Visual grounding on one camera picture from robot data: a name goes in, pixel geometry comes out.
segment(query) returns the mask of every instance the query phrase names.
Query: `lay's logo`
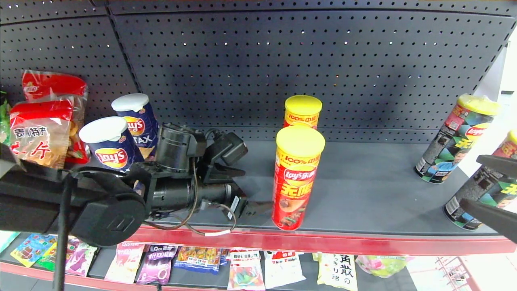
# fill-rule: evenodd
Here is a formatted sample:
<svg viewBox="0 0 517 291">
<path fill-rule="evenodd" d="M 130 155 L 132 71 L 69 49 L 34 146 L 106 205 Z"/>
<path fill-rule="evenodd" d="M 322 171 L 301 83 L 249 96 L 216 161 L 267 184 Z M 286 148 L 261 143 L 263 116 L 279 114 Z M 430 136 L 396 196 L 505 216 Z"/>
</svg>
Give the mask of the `lay's logo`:
<svg viewBox="0 0 517 291">
<path fill-rule="evenodd" d="M 141 118 L 126 116 L 124 119 L 128 123 L 128 129 L 131 132 L 131 135 L 139 136 L 144 133 L 145 123 Z"/>
<path fill-rule="evenodd" d="M 488 122 L 485 122 L 485 123 L 480 123 L 478 125 L 475 125 L 471 128 L 469 128 L 467 130 L 467 132 L 465 132 L 465 136 L 469 139 L 469 140 L 476 140 L 478 139 L 481 135 L 483 135 L 485 129 L 488 128 L 488 126 L 490 125 L 490 123 Z"/>
<path fill-rule="evenodd" d="M 306 172 L 306 171 L 291 171 L 291 170 L 287 169 L 284 173 L 284 177 L 287 180 L 305 181 L 305 180 L 310 180 L 312 177 L 314 177 L 315 174 L 316 174 L 315 170 Z"/>
<path fill-rule="evenodd" d="M 284 180 L 291 186 L 301 187 L 309 184 L 316 176 L 316 167 L 313 165 L 296 165 L 285 169 Z"/>
<path fill-rule="evenodd" d="M 101 163 L 114 169 L 122 169 L 128 163 L 128 154 L 124 149 L 98 149 L 95 151 L 95 155 Z"/>
</svg>

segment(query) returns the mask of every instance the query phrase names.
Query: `white plastic lid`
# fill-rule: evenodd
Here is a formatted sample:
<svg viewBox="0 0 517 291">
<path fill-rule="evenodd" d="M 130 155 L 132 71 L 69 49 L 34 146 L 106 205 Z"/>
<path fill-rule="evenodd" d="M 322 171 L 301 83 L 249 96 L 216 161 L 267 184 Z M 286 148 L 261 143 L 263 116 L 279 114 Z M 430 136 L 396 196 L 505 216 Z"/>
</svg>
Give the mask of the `white plastic lid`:
<svg viewBox="0 0 517 291">
<path fill-rule="evenodd" d="M 124 118 L 105 117 L 86 124 L 79 131 L 79 138 L 86 143 L 118 141 L 127 128 L 128 124 Z"/>
<path fill-rule="evenodd" d="M 149 96 L 142 93 L 133 93 L 121 96 L 111 102 L 111 108 L 115 111 L 134 111 L 138 112 L 149 103 Z"/>
</svg>

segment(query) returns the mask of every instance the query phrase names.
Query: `white snack bag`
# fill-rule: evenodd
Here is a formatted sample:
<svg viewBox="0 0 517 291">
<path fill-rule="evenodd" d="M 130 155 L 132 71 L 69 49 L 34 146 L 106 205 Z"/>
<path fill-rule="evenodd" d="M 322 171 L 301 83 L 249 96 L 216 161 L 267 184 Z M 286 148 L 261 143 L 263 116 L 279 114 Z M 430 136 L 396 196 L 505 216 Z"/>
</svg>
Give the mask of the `white snack bag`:
<svg viewBox="0 0 517 291">
<path fill-rule="evenodd" d="M 322 254 L 317 283 L 357 291 L 354 256 Z"/>
<path fill-rule="evenodd" d="M 266 288 L 271 289 L 305 280 L 295 252 L 264 251 Z"/>
</svg>

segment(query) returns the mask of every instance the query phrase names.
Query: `purple snack bag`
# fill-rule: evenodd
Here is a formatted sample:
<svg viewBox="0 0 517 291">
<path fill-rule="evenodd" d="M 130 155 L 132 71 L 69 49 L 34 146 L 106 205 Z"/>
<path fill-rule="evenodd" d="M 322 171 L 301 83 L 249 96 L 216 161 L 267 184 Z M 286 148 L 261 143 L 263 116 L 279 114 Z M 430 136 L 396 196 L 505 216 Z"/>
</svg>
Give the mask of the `purple snack bag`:
<svg viewBox="0 0 517 291">
<path fill-rule="evenodd" d="M 136 283 L 148 284 L 157 281 L 161 285 L 166 285 L 171 276 L 171 261 L 177 249 L 172 245 L 151 245 Z"/>
<path fill-rule="evenodd" d="M 97 248 L 81 242 L 65 266 L 65 273 L 86 277 Z"/>
</svg>

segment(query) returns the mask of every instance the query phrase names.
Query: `pegboard back panel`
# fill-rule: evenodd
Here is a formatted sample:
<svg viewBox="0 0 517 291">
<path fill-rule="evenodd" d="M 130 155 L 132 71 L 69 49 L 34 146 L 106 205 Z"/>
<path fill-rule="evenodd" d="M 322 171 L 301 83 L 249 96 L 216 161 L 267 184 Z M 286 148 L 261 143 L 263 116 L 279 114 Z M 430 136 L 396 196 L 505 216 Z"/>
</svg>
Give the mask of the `pegboard back panel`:
<svg viewBox="0 0 517 291">
<path fill-rule="evenodd" d="M 0 83 L 12 102 L 24 99 L 22 69 L 56 71 L 85 80 L 87 120 L 113 115 L 110 102 L 136 92 L 107 17 L 2 25 L 0 32 Z"/>
<path fill-rule="evenodd" d="M 115 19 L 162 121 L 279 127 L 284 100 L 309 94 L 324 104 L 324 129 L 437 129 L 457 96 L 474 91 L 515 24 L 511 17 L 412 10 Z"/>
<path fill-rule="evenodd" d="M 106 9 L 88 0 L 0 1 L 0 24 L 94 15 L 106 15 Z"/>
<path fill-rule="evenodd" d="M 491 14 L 514 16 L 517 5 L 512 1 L 112 1 L 110 7 L 115 14 L 192 12 L 192 11 L 249 11 L 249 10 L 306 10 L 306 9 L 379 9 L 417 10 Z"/>
</svg>

